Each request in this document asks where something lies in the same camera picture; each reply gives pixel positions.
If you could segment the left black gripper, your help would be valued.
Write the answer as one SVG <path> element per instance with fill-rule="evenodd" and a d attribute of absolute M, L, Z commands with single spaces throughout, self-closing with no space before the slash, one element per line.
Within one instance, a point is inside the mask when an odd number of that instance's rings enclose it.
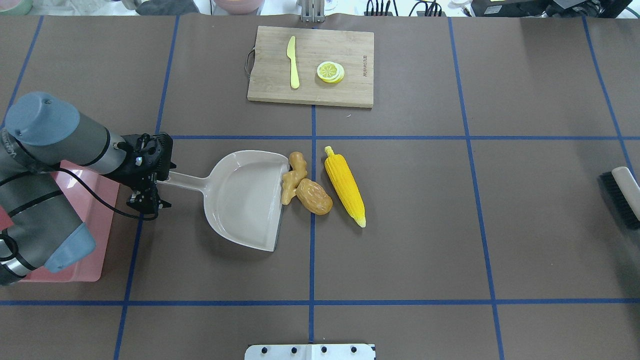
<path fill-rule="evenodd" d="M 177 167 L 171 161 L 173 138 L 168 133 L 126 135 L 111 148 L 124 158 L 107 178 L 133 190 L 126 201 L 128 207 L 139 213 L 158 213 L 172 207 L 153 185 L 167 180 L 169 171 Z"/>

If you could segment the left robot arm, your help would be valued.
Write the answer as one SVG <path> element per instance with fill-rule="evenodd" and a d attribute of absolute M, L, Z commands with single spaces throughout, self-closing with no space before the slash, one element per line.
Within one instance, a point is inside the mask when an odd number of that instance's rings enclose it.
<path fill-rule="evenodd" d="M 1 207 L 12 225 L 1 230 L 2 286 L 46 268 L 63 271 L 90 255 L 96 240 L 58 186 L 53 173 L 76 174 L 63 161 L 84 167 L 132 191 L 133 219 L 153 221 L 171 203 L 158 182 L 176 168 L 166 132 L 122 136 L 42 91 L 21 96 L 1 130 Z"/>

